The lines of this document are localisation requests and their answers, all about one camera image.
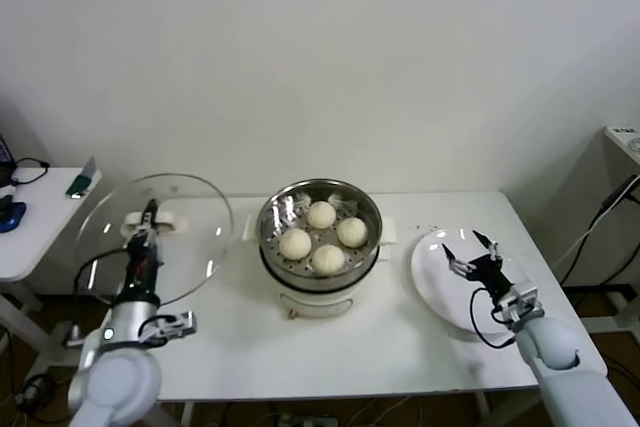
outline floor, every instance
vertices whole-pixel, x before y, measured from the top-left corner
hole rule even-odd
[[[62,319],[69,318],[70,303],[64,298],[44,298],[47,306],[42,312],[34,313],[31,317],[44,329],[51,330]],[[84,332],[95,328],[104,313],[104,306],[98,302],[85,301]],[[610,315],[613,308],[605,297],[594,294],[588,296],[578,308],[582,317],[597,315]],[[604,334],[594,336],[594,341],[602,353],[624,364],[636,376],[640,377],[640,348],[634,339],[627,334]],[[23,379],[33,360],[34,352],[22,343],[14,339],[13,345],[13,379],[16,385],[19,379]],[[9,385],[9,352],[8,349],[0,355],[0,427],[14,425],[38,426],[33,420],[27,421],[24,416],[16,418],[15,405],[11,400]],[[57,420],[68,415],[66,408],[66,391],[68,380],[73,375],[73,370],[56,369],[53,377],[60,381],[61,385],[55,393],[52,402],[42,411],[38,412],[41,420]],[[631,411],[640,414],[640,391],[629,382],[619,371],[610,370],[609,378],[620,393]],[[513,392],[501,392],[490,394],[489,402],[492,407],[500,405]],[[273,413],[292,414],[329,414],[336,417],[340,426],[347,426],[356,412],[365,408],[361,415],[356,417],[349,427],[366,427],[374,421],[376,425],[386,426],[445,426],[456,427],[475,426],[479,420],[479,413],[475,398],[471,394],[420,396],[404,400],[395,409],[380,416],[393,407],[403,398],[380,399],[343,399],[322,401],[283,401],[283,402],[211,402],[196,406],[193,414],[192,425],[196,427],[269,427],[273,425]],[[181,415],[182,406],[168,404],[165,409],[175,416]],[[68,425],[64,420],[56,425]],[[526,415],[511,424],[513,427],[547,427],[551,422],[542,405],[530,410]]]

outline table leg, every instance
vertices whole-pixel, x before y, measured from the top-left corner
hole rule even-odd
[[[478,404],[478,410],[480,411],[480,417],[483,419],[491,413],[489,408],[489,402],[484,392],[474,392],[476,396],[476,403]]]
[[[150,427],[180,427],[180,423],[155,404],[142,419]]]
[[[193,407],[194,402],[185,402],[184,409],[182,411],[182,419],[180,420],[180,424],[182,427],[189,427],[191,425],[191,417],[193,416]]]
[[[0,324],[31,345],[39,354],[52,359],[64,356],[64,349],[46,334],[35,322],[0,296]]]
[[[540,402],[540,392],[518,392],[489,415],[478,427],[504,427]]]
[[[33,292],[31,292],[24,282],[3,284],[3,287],[9,292],[9,294],[18,299],[22,305],[27,306],[29,311],[40,312],[40,310],[42,310],[42,302],[33,295]]]

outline black cable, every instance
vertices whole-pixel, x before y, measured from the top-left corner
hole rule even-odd
[[[491,311],[491,318],[493,319],[493,321],[494,321],[496,324],[500,324],[500,325],[510,325],[510,324],[511,324],[511,321],[509,321],[509,320],[500,320],[500,319],[498,319],[498,318],[496,317],[496,314],[497,314],[497,313],[498,313],[498,312],[497,312],[496,310],[492,310],[492,311]]]
[[[51,400],[51,398],[53,397],[53,394],[55,393],[57,384],[55,380],[53,380],[53,378],[48,374],[40,374],[27,379],[24,385],[22,386],[22,388],[20,389],[20,391],[18,391],[13,380],[14,357],[13,357],[12,335],[11,335],[11,332],[9,332],[6,329],[5,329],[5,333],[7,334],[7,346],[9,349],[9,386],[11,389],[11,395],[15,397],[19,394],[22,394],[22,397],[24,398],[24,394],[27,391],[27,389],[35,388],[37,391],[36,395],[40,396],[40,399],[35,399],[33,401],[22,401],[18,403],[17,404],[18,412],[25,414],[29,419],[33,420],[34,422],[37,422],[43,425],[55,425],[55,424],[61,424],[63,422],[68,422],[70,420],[70,417],[65,417],[63,419],[47,420],[47,419],[40,419],[39,417],[36,417],[34,415],[34,412],[36,410],[40,410],[44,408],[46,404]],[[50,390],[48,392],[44,392],[44,387],[41,388],[35,383],[40,379],[46,380],[48,382],[48,383],[45,383],[45,385],[50,386],[49,387]]]
[[[20,160],[16,160],[16,164],[20,164],[21,162],[24,162],[26,160],[30,160],[32,162],[36,162],[37,164],[40,165],[40,167],[42,167],[44,169],[44,171],[34,177],[33,179],[29,179],[29,180],[18,180],[18,179],[13,179],[13,184],[14,185],[28,185],[28,184],[33,184],[36,180],[40,180],[42,177],[44,177],[45,175],[47,175],[47,173],[49,172],[49,167],[51,167],[51,164],[49,162],[45,162],[44,160],[39,160],[39,159],[34,159],[33,157],[23,157]]]
[[[107,250],[101,254],[96,255],[95,257],[87,260],[84,264],[80,266],[76,276],[73,279],[73,313],[71,315],[72,325],[78,325],[80,322],[80,278],[86,269],[93,265],[93,263],[97,260],[105,259],[112,255],[126,253],[127,249],[124,247],[119,247],[117,249]]]
[[[480,337],[480,340],[484,342],[486,345],[488,345],[489,347],[491,347],[492,349],[499,350],[499,349],[504,349],[505,347],[509,347],[511,344],[513,344],[516,341],[515,337],[511,337],[510,339],[508,339],[507,341],[505,341],[500,345],[495,345],[489,342],[487,339],[485,339],[484,336],[480,333],[480,330],[478,330],[478,325],[476,324],[476,319],[473,315],[473,301],[475,300],[478,292],[482,292],[483,290],[489,293],[489,291],[484,287],[479,287],[473,291],[473,294],[471,294],[471,300],[469,301],[469,315],[471,316],[471,323],[473,324],[473,330],[476,331],[476,334],[478,335],[478,337]]]
[[[607,355],[603,352],[600,352],[600,355],[607,361],[615,364],[618,368],[624,370],[631,378],[633,378],[633,381],[638,385],[638,390],[640,390],[640,379],[638,378],[638,376],[636,374],[634,374],[633,372],[631,372],[631,369],[629,369],[629,367],[627,367],[626,365],[624,365],[622,362],[620,362],[619,360],[614,359],[613,357],[611,357],[610,355]]]
[[[636,256],[638,255],[638,252],[640,252],[640,242],[638,243],[638,245],[636,245],[636,248],[634,249],[633,253],[631,254],[631,256],[627,259],[627,261],[624,263],[624,265],[622,267],[620,267],[618,270],[616,270],[613,274],[611,274],[609,277],[607,277],[605,280],[603,280],[602,282],[600,282],[599,285],[604,285],[610,281],[612,281],[615,277],[617,277],[618,275],[620,275],[622,272],[624,272],[627,267],[629,267],[631,265],[631,263],[635,260]]]
[[[593,217],[593,219],[591,219],[591,222],[589,223],[589,227],[587,227],[587,232],[589,230],[591,230],[591,228],[595,225],[595,223],[598,221],[598,219],[602,216],[602,214],[605,212],[604,208],[600,208],[600,210],[598,210],[598,213]],[[573,272],[573,269],[576,268],[576,265],[578,265],[578,260],[580,259],[580,255],[582,254],[582,249],[584,249],[584,244],[587,243],[587,239],[589,238],[591,234],[587,234],[584,239],[582,239],[582,242],[580,242],[580,247],[578,248],[578,252],[576,253],[576,256],[573,258],[573,262],[571,262],[571,267],[569,267],[569,270],[567,270],[567,273],[564,274],[564,277],[562,277],[562,280],[560,281],[560,285],[564,284],[567,279],[569,278],[569,276],[571,275],[571,272]]]
[[[630,200],[634,204],[640,205],[640,200],[638,200],[634,195],[627,194],[627,200]]]
[[[640,384],[637,383],[637,379],[634,380],[633,377],[631,377],[627,372],[625,372],[624,370],[622,370],[619,367],[615,367],[613,365],[607,365],[607,368],[609,369],[610,372],[616,372],[617,374],[621,375],[622,377],[624,377],[625,379],[627,379],[627,381],[636,388],[636,390],[638,390],[640,392]]]
[[[222,418],[220,419],[220,427],[226,426],[229,409],[231,409],[231,406],[233,406],[234,404],[235,402],[227,402],[227,405],[224,406],[224,410],[222,411]]]

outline white table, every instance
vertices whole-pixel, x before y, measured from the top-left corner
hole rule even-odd
[[[486,347],[440,319],[418,296],[409,259],[416,241],[434,225],[475,227],[508,245],[538,286],[547,314],[584,337],[588,348],[582,355],[606,373],[580,319],[503,194],[391,194],[373,199],[382,214],[395,221],[398,243],[391,261],[375,266],[363,286],[366,298],[345,315],[293,321],[276,299],[256,245],[241,240],[247,216],[266,198],[230,199],[236,230],[225,264],[199,291],[166,309],[195,311],[198,333],[153,351],[162,368],[160,399],[384,396],[537,385],[515,345],[502,351]],[[201,273],[186,268],[192,252],[180,254],[182,268],[161,273],[160,290],[185,272]]]
[[[50,168],[47,175],[33,184],[18,186],[14,201],[27,204],[27,211],[20,225],[13,231],[0,234],[0,282],[23,304],[18,310],[0,296],[0,324],[29,343],[40,354],[52,358],[63,356],[63,349],[56,337],[48,335],[27,316],[29,309],[37,310],[40,302],[18,281],[36,268],[51,244],[83,204],[86,196],[71,199],[65,196],[79,168]],[[29,180],[42,173],[41,168],[21,168],[15,173],[20,180]],[[100,180],[96,172],[89,189]]]

